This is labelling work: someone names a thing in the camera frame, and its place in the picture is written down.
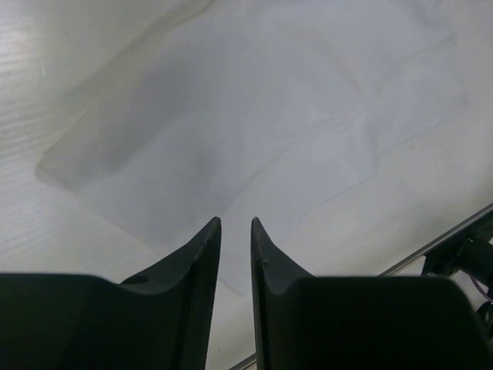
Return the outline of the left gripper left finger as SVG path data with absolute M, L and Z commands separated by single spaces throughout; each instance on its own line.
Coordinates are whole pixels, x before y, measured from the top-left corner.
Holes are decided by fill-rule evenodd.
M 202 369 L 221 222 L 121 283 L 84 274 L 1 276 L 3 369 Z

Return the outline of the white skirt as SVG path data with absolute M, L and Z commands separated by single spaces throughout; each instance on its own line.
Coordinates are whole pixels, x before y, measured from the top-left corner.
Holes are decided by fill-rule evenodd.
M 218 1 L 36 167 L 150 247 L 223 221 L 220 280 L 250 282 L 250 220 L 284 238 L 467 100 L 439 1 Z

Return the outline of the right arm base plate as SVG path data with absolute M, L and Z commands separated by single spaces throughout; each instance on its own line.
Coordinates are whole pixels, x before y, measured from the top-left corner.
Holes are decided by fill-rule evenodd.
M 462 271 L 485 285 L 492 284 L 492 229 L 469 230 L 458 234 L 425 255 L 425 275 L 449 277 Z

